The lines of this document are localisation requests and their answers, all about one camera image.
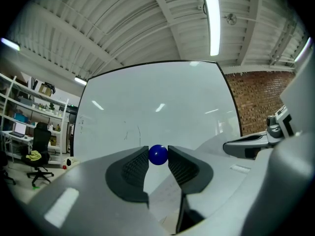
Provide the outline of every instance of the shiny blue sphere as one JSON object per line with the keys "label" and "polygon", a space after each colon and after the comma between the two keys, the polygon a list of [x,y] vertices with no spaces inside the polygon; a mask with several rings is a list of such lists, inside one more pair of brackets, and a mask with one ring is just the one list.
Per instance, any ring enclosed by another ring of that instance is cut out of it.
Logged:
{"label": "shiny blue sphere", "polygon": [[154,145],[149,149],[149,160],[155,165],[162,165],[167,161],[167,149],[162,145]]}

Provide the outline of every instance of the ceiling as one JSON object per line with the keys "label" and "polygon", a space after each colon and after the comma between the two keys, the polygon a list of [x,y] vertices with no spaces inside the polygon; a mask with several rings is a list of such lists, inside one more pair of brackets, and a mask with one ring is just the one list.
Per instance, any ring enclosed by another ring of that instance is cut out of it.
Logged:
{"label": "ceiling", "polygon": [[212,60],[225,73],[294,69],[309,36],[286,0],[219,2],[217,56],[209,55],[203,0],[31,0],[6,36],[21,51],[2,57],[76,95],[82,87],[74,76],[159,60]]}

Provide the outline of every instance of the office chair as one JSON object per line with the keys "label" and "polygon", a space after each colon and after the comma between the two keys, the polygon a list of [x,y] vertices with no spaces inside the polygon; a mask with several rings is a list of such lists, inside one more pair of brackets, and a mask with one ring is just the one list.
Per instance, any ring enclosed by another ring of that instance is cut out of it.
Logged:
{"label": "office chair", "polygon": [[44,168],[46,171],[48,171],[43,165],[48,164],[49,161],[49,153],[47,151],[48,149],[48,143],[49,139],[51,137],[51,132],[47,130],[47,124],[43,122],[39,122],[34,129],[34,139],[33,139],[33,146],[32,150],[37,150],[38,153],[41,154],[41,158],[36,161],[31,161],[29,158],[26,158],[26,156],[22,156],[22,161],[31,167],[34,167],[37,172],[29,172],[27,173],[28,178],[30,176],[35,176],[33,181],[31,182],[32,186],[35,187],[35,181],[42,177],[45,180],[47,180],[50,183],[50,180],[45,175],[51,175],[52,177],[54,174],[52,172],[42,172],[39,167]]}
{"label": "office chair", "polygon": [[0,151],[0,164],[1,164],[1,176],[3,179],[11,180],[13,185],[16,184],[13,178],[8,176],[8,172],[3,168],[8,164],[8,159],[6,158],[6,154],[4,151]]}

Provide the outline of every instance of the brick wall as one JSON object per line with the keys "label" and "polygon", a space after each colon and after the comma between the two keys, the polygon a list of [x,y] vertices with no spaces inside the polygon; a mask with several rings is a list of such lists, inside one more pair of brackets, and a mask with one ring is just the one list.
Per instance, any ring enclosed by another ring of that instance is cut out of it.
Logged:
{"label": "brick wall", "polygon": [[283,105],[280,94],[294,78],[290,72],[227,74],[238,107],[243,135],[266,129],[266,117]]}

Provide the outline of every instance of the chair backrest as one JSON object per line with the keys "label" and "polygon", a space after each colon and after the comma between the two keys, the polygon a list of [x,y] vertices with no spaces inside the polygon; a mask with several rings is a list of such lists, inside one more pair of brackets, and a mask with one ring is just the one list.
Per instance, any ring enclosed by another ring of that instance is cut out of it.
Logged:
{"label": "chair backrest", "polygon": [[47,124],[39,122],[34,129],[32,150],[37,150],[39,153],[47,151],[50,137],[51,132],[47,130]]}

